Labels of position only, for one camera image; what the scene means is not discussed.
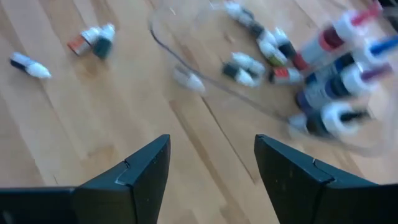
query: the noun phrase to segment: small bottle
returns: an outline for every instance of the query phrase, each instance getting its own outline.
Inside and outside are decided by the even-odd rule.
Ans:
[[[341,75],[300,91],[295,97],[296,104],[305,113],[310,113],[333,100],[370,93],[378,86],[375,79],[391,74],[391,71],[388,63],[373,68],[361,63],[354,64],[344,69]]]
[[[361,121],[371,118],[367,110],[354,110],[344,102],[325,105],[320,110],[289,118],[289,124],[305,133],[321,138],[339,138],[358,132]]]
[[[282,67],[287,63],[287,58],[272,44],[266,41],[259,43],[260,51],[266,57],[268,62],[274,67]]]
[[[276,47],[287,59],[291,59],[296,55],[296,50],[283,30],[276,28],[274,38],[276,41]]]
[[[249,71],[250,73],[254,74],[257,77],[261,77],[266,72],[266,68],[263,66],[262,63],[254,60],[252,57],[238,52],[232,53],[232,59],[236,62],[241,68]]]
[[[250,87],[256,86],[256,82],[253,80],[250,74],[235,63],[226,63],[223,67],[223,73],[242,85]]]
[[[254,14],[240,6],[236,2],[227,1],[225,2],[226,12],[228,13],[231,18],[238,21],[240,24],[244,25],[245,27],[250,27],[250,25],[254,21]]]
[[[13,67],[18,68],[33,77],[51,78],[51,74],[46,67],[19,52],[15,52],[11,55],[10,63]]]
[[[180,85],[188,88],[189,90],[199,93],[206,92],[206,88],[202,81],[194,73],[186,69],[176,67],[173,77]]]
[[[325,82],[329,78],[339,75],[340,72],[354,63],[365,63],[369,66],[378,66],[386,62],[381,56],[389,50],[397,47],[398,35],[382,40],[363,49],[354,50],[344,54],[336,59],[333,63],[322,67],[321,69],[311,73],[305,78],[305,83],[311,85],[316,82]]]
[[[265,29],[260,23],[254,21],[249,27],[250,33],[256,38],[257,44],[262,41],[266,41],[273,46],[277,45],[274,35],[267,29]]]
[[[106,59],[112,49],[114,39],[114,25],[106,24],[99,33],[98,41],[94,46],[93,53],[100,59]]]
[[[361,25],[380,15],[381,11],[378,1],[374,1],[366,11],[344,14],[297,52],[292,60],[294,66],[300,71],[305,70],[343,44],[352,42]]]
[[[274,68],[268,76],[272,84],[294,84],[303,81],[303,75],[295,68]]]
[[[68,43],[68,47],[77,55],[83,55],[89,49],[91,49],[100,36],[101,29],[99,27],[91,27],[88,30],[80,33],[79,36],[75,37],[71,42]]]

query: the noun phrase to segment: wooden floor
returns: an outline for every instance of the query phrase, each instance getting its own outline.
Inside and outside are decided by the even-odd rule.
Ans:
[[[180,88],[148,31],[158,5],[0,0],[0,187],[82,184],[164,133],[171,135],[172,158],[162,224],[277,223],[253,154],[257,133],[371,181],[398,181],[394,150],[381,154],[373,148],[371,157],[311,140],[302,144],[287,137],[284,123],[213,86],[204,97]],[[300,45],[331,17],[363,2],[248,0],[247,5],[267,27],[287,29]],[[118,31],[105,62],[90,54],[77,58],[67,48],[81,30],[107,22]],[[12,68],[8,56],[15,51],[46,65],[53,78],[36,80]],[[211,73],[205,63],[211,57],[202,57],[197,67]],[[240,86],[236,91],[257,102],[264,98]]]

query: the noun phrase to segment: clear plastic bowl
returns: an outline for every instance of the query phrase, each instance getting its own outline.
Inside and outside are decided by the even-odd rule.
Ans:
[[[297,1],[268,1],[265,8],[253,1],[243,6],[252,11],[266,29],[283,29],[296,49],[345,11],[340,6],[294,4]],[[222,1],[159,1],[155,3],[151,27],[152,34],[161,42],[158,44],[165,49],[168,75],[171,77],[176,68],[184,68],[193,69],[201,78],[206,87],[203,101],[244,162],[253,161],[245,156],[245,151],[252,147],[247,142],[252,144],[256,133],[268,134],[310,154],[315,149],[331,148],[350,150],[368,157],[378,156],[396,146],[397,105],[394,99],[398,92],[393,86],[398,83],[394,76],[383,80],[382,88],[371,96],[350,101],[354,105],[368,105],[376,117],[366,122],[357,134],[335,140],[314,138],[297,130],[292,134],[287,120],[301,113],[294,95],[302,85],[271,85],[264,81],[257,88],[250,88],[221,73],[223,63],[230,61],[231,52],[244,52],[267,65],[256,41],[245,27],[227,15],[223,6]],[[300,7],[312,7],[313,14],[304,13]],[[380,36],[373,35],[370,39],[385,36],[377,23],[372,25],[371,30],[374,29],[378,29],[376,33]],[[176,84],[173,88],[183,87]]]

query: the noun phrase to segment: paint bottle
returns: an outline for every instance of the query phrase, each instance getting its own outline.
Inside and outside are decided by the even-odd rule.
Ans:
[[[283,55],[285,55],[287,59],[291,59],[296,55],[296,50],[283,30],[276,28],[274,37],[276,41],[276,47],[282,52]]]
[[[109,55],[112,49],[114,34],[115,30],[113,24],[106,24],[103,26],[99,33],[98,41],[93,49],[93,53],[100,59],[106,59]]]
[[[202,81],[191,71],[183,69],[181,67],[176,67],[173,74],[174,79],[185,88],[189,90],[204,93],[206,88]]]
[[[378,86],[376,80],[391,74],[391,71],[388,63],[371,68],[356,63],[344,69],[341,75],[332,77],[325,83],[310,85],[297,93],[296,104],[305,113],[310,113],[333,100],[370,93]]]
[[[269,42],[262,40],[259,42],[259,48],[262,54],[267,59],[268,63],[273,67],[282,67],[287,63],[287,58],[285,55],[280,52],[280,50],[276,49]]]
[[[251,24],[254,22],[254,14],[251,11],[243,8],[236,2],[225,2],[225,8],[226,12],[231,18],[238,21],[245,27],[250,27]]]
[[[268,75],[272,84],[294,84],[303,81],[303,75],[295,68],[274,68]]]
[[[252,57],[247,54],[237,52],[232,53],[233,61],[238,64],[241,68],[249,71],[251,74],[254,74],[257,77],[261,77],[265,74],[266,68],[262,63],[254,60]]]
[[[11,55],[10,63],[13,67],[18,68],[33,77],[51,78],[51,74],[46,67],[19,52],[15,52]]]
[[[333,63],[311,73],[305,78],[305,83],[311,85],[316,82],[325,82],[329,78],[339,75],[344,68],[358,62],[365,63],[369,66],[382,65],[386,60],[382,58],[381,55],[397,47],[397,45],[398,35],[382,40],[376,44],[365,46],[363,49],[344,54]]]
[[[367,11],[344,14],[340,20],[321,31],[297,53],[292,60],[294,66],[300,71],[305,70],[344,43],[352,42],[359,34],[358,28],[371,18],[378,16],[381,11],[380,4],[374,1]]]
[[[235,63],[226,63],[223,67],[223,73],[233,78],[239,84],[251,87],[256,86],[256,82],[250,74]]]
[[[265,29],[260,23],[254,21],[249,27],[251,35],[257,40],[257,44],[266,41],[273,46],[277,45],[274,35],[271,31]]]
[[[91,49],[100,36],[101,29],[99,27],[91,27],[88,30],[80,33],[79,36],[75,37],[71,42],[68,43],[68,47],[77,55],[83,55],[89,49]]]
[[[361,121],[371,118],[366,110],[354,110],[350,104],[334,102],[311,114],[289,118],[289,124],[321,138],[338,138],[358,132]]]

